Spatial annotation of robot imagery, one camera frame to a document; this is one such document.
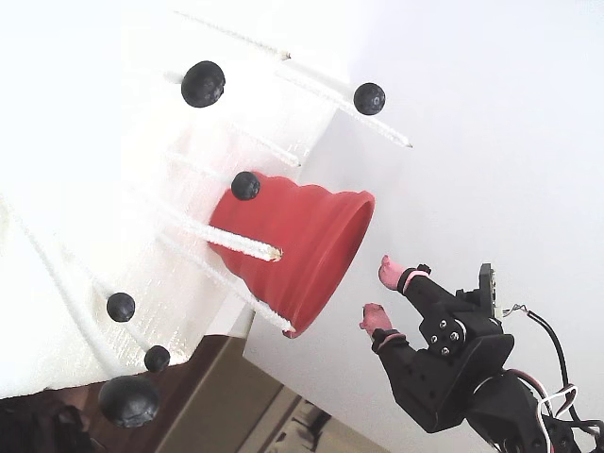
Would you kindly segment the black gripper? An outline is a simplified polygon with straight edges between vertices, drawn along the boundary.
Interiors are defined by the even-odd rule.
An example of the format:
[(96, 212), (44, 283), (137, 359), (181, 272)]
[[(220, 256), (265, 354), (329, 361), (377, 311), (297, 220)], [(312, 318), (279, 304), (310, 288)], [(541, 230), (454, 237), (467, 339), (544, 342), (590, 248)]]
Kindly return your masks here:
[[(430, 273), (426, 264), (405, 267), (388, 255), (378, 268), (382, 285), (406, 297), (424, 321), (443, 331), (465, 331), (454, 317), (461, 302)], [(499, 333), (476, 338), (455, 356), (414, 350), (406, 335), (393, 328), (383, 307), (374, 303), (363, 307), (360, 328), (370, 336), (372, 351), (390, 378), (395, 402), (427, 433), (458, 426), (475, 389), (501, 370), (514, 346), (512, 335)]]

